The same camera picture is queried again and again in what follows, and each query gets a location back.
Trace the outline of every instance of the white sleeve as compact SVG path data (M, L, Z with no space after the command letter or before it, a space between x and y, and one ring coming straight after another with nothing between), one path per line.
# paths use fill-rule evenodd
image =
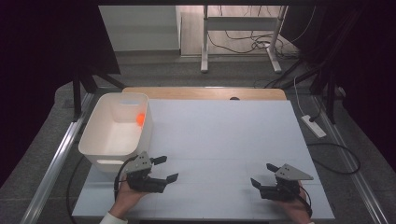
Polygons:
M128 220L121 220L117 217L111 216L111 214L107 213L100 224L127 224Z

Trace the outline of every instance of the table leg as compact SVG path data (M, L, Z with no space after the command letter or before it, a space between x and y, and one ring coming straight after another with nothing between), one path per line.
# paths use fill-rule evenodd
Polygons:
M279 36L280 27L282 26L283 19L285 18L285 13L286 13L286 7L283 6L281 7L279 15L277 16L276 28L274 30L271 42L269 45L266 46L268 56L270 57L271 64L274 67L274 71L276 73L282 72L282 69L280 68L279 62L277 61L276 58L275 45L276 45L277 37Z
M201 72L207 73L207 6L204 6L204 41L202 44L202 52L201 52Z

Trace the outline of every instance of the human hand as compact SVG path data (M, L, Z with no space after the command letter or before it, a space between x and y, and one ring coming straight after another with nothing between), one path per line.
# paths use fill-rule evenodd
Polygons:
M306 200L306 195L303 190L300 190L300 196ZM306 212L306 208L302 202L297 199L294 199L291 202L281 202L281 201L274 201L279 206L285 210L286 214L291 218L294 223L297 224L308 224L311 222L311 218L309 217L308 213Z
M120 189L118 192L117 199L114 202L113 206L111 207L109 213L113 217L124 219L128 211L131 208L133 208L143 196L147 194L149 193L139 192L129 188L129 185L126 182L126 176L124 176L120 182Z

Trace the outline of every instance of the wall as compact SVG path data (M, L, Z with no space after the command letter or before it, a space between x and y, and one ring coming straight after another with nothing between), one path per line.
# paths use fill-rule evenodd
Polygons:
M99 7L114 51L179 50L177 7Z

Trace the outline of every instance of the white table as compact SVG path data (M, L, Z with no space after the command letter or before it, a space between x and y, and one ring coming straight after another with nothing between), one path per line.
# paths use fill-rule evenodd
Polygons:
M151 177L179 173L164 193L145 196L130 211L136 219L280 220L250 178L276 183L265 164L288 163L314 177L303 181L313 219L333 219L289 101L149 100L154 122L148 154L167 156ZM73 216L102 217L114 203L115 174L92 167Z

